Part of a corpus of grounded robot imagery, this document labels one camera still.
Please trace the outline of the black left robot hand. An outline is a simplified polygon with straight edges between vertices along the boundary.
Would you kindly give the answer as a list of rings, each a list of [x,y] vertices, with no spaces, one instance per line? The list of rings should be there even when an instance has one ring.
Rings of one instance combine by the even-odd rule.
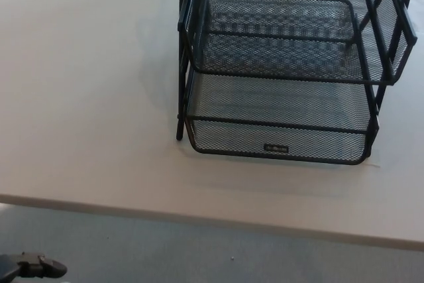
[[[68,271],[67,266],[43,254],[22,253],[16,263],[22,278],[61,278]]]

